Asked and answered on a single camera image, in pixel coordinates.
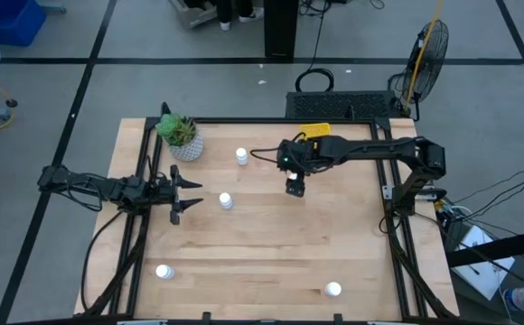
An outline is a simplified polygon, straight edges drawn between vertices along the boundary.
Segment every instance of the shoe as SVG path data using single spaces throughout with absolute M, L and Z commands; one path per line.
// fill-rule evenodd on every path
M 224 32 L 229 31 L 229 22 L 227 22 L 227 23 L 220 23 L 220 28 L 221 28 L 222 31 L 224 31 Z
M 252 14 L 248 17 L 240 16 L 239 20 L 241 23 L 250 23 L 256 20 L 264 18 L 264 8 L 255 7 L 252 10 Z

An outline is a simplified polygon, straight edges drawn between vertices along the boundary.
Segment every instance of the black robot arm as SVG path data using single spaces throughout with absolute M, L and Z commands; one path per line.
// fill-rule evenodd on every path
M 170 204 L 170 221 L 180 224 L 179 213 L 202 199 L 178 200 L 177 188 L 193 189 L 200 184 L 187 181 L 180 176 L 178 167 L 170 167 L 170 180 L 163 174 L 152 175 L 150 181 L 136 176 L 121 179 L 105 178 L 92 173 L 70 172 L 65 166 L 47 166 L 37 182 L 39 190 L 57 193 L 74 200 L 85 208 L 100 211 L 101 201 L 109 201 L 126 213 L 140 214 L 153 205 Z M 78 200 L 74 192 L 98 198 L 98 204 Z
M 412 215 L 415 196 L 429 181 L 445 175 L 444 148 L 423 137 L 373 141 L 349 141 L 338 135 L 296 138 L 280 143 L 276 161 L 281 171 L 293 174 L 286 180 L 286 193 L 297 197 L 304 196 L 304 176 L 352 160 L 396 159 L 412 172 L 404 183 L 392 188 L 389 196 L 397 213 Z

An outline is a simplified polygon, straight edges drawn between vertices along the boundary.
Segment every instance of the desk fan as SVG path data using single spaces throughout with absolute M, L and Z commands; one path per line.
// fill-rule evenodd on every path
M 401 114 L 405 117 L 409 117 L 411 114 L 410 108 L 408 105 L 406 105 L 408 100 L 408 88 L 410 87 L 411 80 L 413 79 L 416 60 L 420 52 L 423 50 L 425 37 L 428 34 L 430 25 L 431 23 L 425 25 L 423 30 L 416 37 L 415 45 L 413 46 L 413 50 L 410 53 L 410 57 L 408 58 L 407 67 L 403 70 L 403 72 L 392 75 L 388 79 L 388 90 L 391 90 L 393 80 L 397 80 L 395 82 L 395 90 L 400 92 L 400 96 L 395 97 L 392 104 L 398 106 Z M 431 92 L 431 89 L 436 82 L 436 78 L 443 67 L 444 56 L 446 54 L 448 43 L 449 30 L 446 27 L 446 24 L 440 20 L 436 20 L 435 25 L 431 31 L 431 35 L 428 38 L 428 42 L 424 49 L 421 61 L 419 62 L 411 99 L 408 100 L 409 105 L 415 104 L 416 118 L 413 118 L 415 122 L 420 119 L 418 103 L 423 101 Z M 398 88 L 398 83 L 401 79 L 403 79 L 402 87 Z

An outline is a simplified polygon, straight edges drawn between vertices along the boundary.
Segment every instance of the wooden table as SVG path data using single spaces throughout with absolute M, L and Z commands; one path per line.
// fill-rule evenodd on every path
M 122 120 L 109 176 L 135 173 L 144 123 Z M 411 120 L 391 124 L 395 137 L 416 135 Z M 181 190 L 181 197 L 204 202 L 182 214 L 180 226 L 170 223 L 169 206 L 152 209 L 136 318 L 199 319 L 210 311 L 215 320 L 332 320 L 334 313 L 345 320 L 400 320 L 388 239 L 378 230 L 383 209 L 375 162 L 347 162 L 306 178 L 302 199 L 285 194 L 285 175 L 274 164 L 250 156 L 247 166 L 237 165 L 237 148 L 276 147 L 298 127 L 200 125 L 205 149 L 195 162 L 177 162 L 164 148 L 159 170 L 167 174 L 177 164 L 185 179 L 203 184 Z M 332 125 L 332 134 L 370 139 L 365 125 Z M 406 179 L 410 170 L 402 163 L 399 169 Z M 232 210 L 218 202 L 224 191 L 234 200 Z M 434 213 L 427 202 L 418 202 L 416 210 Z M 115 212 L 106 204 L 96 231 Z M 116 271 L 125 219 L 102 233 L 92 250 L 89 304 Z M 410 222 L 421 275 L 444 305 L 458 313 L 436 225 L 416 217 Z M 172 280 L 155 275 L 161 264 L 175 268 Z M 415 313 L 412 284 L 404 274 Z M 338 297 L 323 293 L 332 281 L 342 285 Z M 125 280 L 120 311 L 125 310 L 129 285 Z

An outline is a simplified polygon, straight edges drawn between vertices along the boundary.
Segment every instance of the floor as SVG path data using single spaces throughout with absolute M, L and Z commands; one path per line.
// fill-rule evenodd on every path
M 435 0 L 384 1 L 383 10 L 354 0 L 326 15 L 317 66 L 332 70 L 335 90 L 383 89 L 435 10 Z M 156 116 L 162 101 L 190 116 L 283 116 L 285 93 L 307 67 L 262 64 L 262 23 L 186 31 L 164 0 L 61 2 L 68 12 L 48 16 L 33 45 L 2 47 L 0 83 L 20 105 L 0 132 L 0 302 L 39 198 L 35 183 L 55 154 L 72 170 L 104 174 L 119 120 Z M 456 200 L 524 168 L 524 1 L 445 0 L 440 18 L 448 60 L 417 129 L 446 148 L 439 185 Z M 318 24 L 299 19 L 295 62 L 312 57 Z M 303 83 L 325 87 L 320 77 Z M 502 189 L 464 204 L 478 209 Z M 524 232 L 524 191 L 482 220 Z M 8 321 L 71 315 L 94 221 L 51 199 Z

